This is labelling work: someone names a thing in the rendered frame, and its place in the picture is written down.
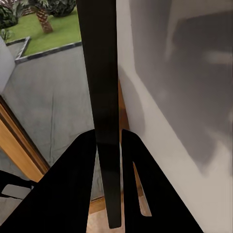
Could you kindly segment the poster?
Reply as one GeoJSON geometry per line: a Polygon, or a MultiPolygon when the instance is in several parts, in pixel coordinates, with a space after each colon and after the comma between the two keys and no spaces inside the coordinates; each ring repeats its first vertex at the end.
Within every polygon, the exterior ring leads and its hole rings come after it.
{"type": "Polygon", "coordinates": [[[110,229],[121,227],[117,0],[76,0],[110,229]]]}

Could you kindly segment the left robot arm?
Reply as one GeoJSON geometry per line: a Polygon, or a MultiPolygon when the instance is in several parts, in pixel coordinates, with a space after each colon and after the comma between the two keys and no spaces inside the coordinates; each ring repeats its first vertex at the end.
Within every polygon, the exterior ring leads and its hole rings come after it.
{"type": "Polygon", "coordinates": [[[0,170],[0,197],[25,199],[37,182],[0,170]]]}

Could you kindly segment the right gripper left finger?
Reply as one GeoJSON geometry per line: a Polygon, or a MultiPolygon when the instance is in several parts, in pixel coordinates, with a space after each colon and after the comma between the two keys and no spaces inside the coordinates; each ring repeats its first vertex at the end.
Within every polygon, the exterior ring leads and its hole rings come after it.
{"type": "Polygon", "coordinates": [[[0,233],[86,233],[96,134],[80,134],[0,226],[0,233]]]}

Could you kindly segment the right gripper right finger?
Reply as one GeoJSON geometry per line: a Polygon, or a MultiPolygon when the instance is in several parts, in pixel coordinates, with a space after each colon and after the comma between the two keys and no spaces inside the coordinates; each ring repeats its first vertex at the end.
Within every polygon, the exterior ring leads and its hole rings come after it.
{"type": "Polygon", "coordinates": [[[122,130],[125,233],[203,233],[155,159],[141,140],[122,130]],[[133,162],[152,216],[143,216],[133,162]]]}

